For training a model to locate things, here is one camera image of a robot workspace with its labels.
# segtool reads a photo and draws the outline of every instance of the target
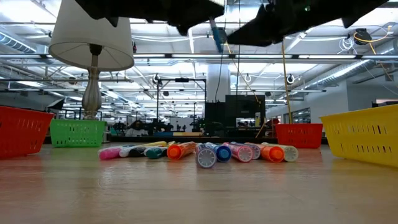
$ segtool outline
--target white lamp shade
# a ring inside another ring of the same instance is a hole
[[[134,66],[128,18],[119,18],[118,26],[113,27],[106,19],[92,19],[75,0],[63,0],[50,54],[61,62],[88,69],[92,58],[89,44],[103,46],[98,57],[100,71],[120,71]]]

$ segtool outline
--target wooden table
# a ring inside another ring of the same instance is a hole
[[[396,223],[398,169],[338,159],[327,147],[296,163],[194,155],[99,161],[98,149],[53,149],[0,161],[0,223]]]

